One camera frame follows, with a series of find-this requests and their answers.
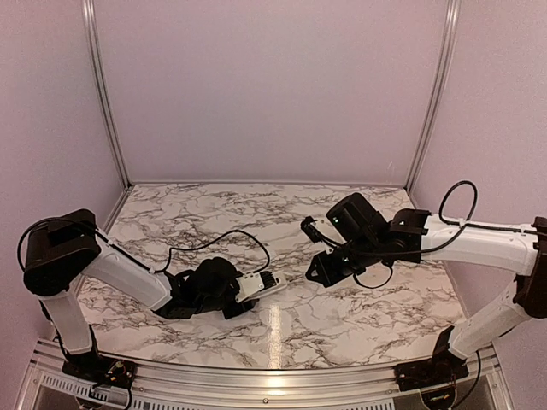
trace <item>gray marble vein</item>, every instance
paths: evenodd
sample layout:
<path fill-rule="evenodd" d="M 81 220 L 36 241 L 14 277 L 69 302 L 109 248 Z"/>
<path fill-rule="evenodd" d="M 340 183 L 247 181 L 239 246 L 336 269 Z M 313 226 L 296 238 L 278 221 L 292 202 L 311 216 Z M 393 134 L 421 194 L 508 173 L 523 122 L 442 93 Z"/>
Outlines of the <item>gray marble vein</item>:
<path fill-rule="evenodd" d="M 351 279 L 324 289 L 303 274 L 323 250 L 300 232 L 308 215 L 324 217 L 337 201 L 360 191 L 387 219 L 411 208 L 404 190 L 280 184 L 140 184 L 110 236 L 160 268 L 168 246 L 194 247 L 224 231 L 245 229 L 266 244 L 271 269 L 289 279 L 286 290 L 251 312 L 224 320 L 205 313 L 190 320 L 155 316 L 130 297 L 94 279 L 79 293 L 101 350 L 138 358 L 204 366 L 319 368 L 407 360 L 432 352 L 437 335 L 463 318 L 449 278 L 438 263 L 397 263 L 384 288 L 365 290 Z M 212 255 L 247 272 L 264 262 L 247 237 L 231 236 L 209 249 L 178 253 L 170 272 L 195 268 Z M 373 266 L 370 285 L 388 274 Z"/>

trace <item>marble tabletop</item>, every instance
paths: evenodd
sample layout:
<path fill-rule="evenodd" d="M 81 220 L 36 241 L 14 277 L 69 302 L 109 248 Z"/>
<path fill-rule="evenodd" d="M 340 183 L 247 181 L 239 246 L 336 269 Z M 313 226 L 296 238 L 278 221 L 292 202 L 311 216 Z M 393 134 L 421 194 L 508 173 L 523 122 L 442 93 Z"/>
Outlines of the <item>marble tabletop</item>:
<path fill-rule="evenodd" d="M 305 280 L 312 256 L 323 250 L 300 231 L 308 215 L 324 217 L 337 201 L 360 191 L 387 219 L 412 205 L 404 190 L 294 184 L 139 184 L 110 236 L 153 267 L 168 246 L 193 247 L 233 228 L 257 236 L 288 286 L 237 318 L 221 312 L 166 320 L 95 279 L 79 293 L 102 351 L 142 359 L 237 368 L 324 368 L 376 364 L 429 355 L 437 335 L 463 318 L 440 263 L 398 262 L 392 281 L 366 290 L 348 278 L 324 289 Z M 221 255 L 241 272 L 263 263 L 247 237 L 176 254 L 171 272 Z M 380 284 L 387 270 L 373 266 L 360 280 Z"/>

